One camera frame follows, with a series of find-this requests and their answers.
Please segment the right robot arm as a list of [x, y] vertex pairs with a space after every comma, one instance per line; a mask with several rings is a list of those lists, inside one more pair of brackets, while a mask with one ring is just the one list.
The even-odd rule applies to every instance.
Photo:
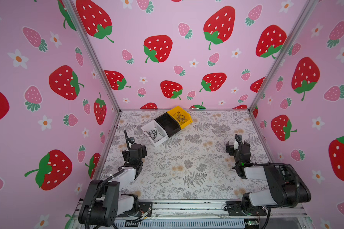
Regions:
[[233, 145], [226, 143], [226, 152], [234, 156], [233, 169], [241, 179], [263, 180], [268, 188], [245, 193], [241, 202], [228, 201], [224, 207], [229, 214], [242, 212], [245, 215], [260, 214], [266, 208], [295, 208], [299, 203], [309, 202], [310, 190], [290, 164], [252, 163], [250, 144], [235, 135]]

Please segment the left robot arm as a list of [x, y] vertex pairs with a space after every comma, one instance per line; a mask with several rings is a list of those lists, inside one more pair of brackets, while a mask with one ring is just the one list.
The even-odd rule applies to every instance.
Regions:
[[79, 212], [78, 221], [90, 226], [110, 227], [121, 214], [136, 215], [139, 212], [139, 199], [134, 194], [121, 194], [120, 190], [134, 181], [141, 173], [142, 159], [147, 156], [144, 145], [137, 144], [134, 137], [124, 131], [127, 149], [122, 152], [124, 165], [104, 180], [90, 182]]

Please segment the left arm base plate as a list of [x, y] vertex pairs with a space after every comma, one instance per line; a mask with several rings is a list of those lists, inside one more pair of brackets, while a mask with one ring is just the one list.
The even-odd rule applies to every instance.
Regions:
[[142, 201], [139, 202], [139, 206], [137, 211], [131, 215], [134, 218], [145, 218], [150, 217], [152, 215], [153, 210], [153, 202], [150, 201]]

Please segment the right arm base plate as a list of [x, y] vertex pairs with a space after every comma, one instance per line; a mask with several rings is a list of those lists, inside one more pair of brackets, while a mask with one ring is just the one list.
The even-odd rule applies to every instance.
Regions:
[[227, 201], [223, 210], [229, 216], [267, 216], [265, 208], [254, 207], [244, 201]]

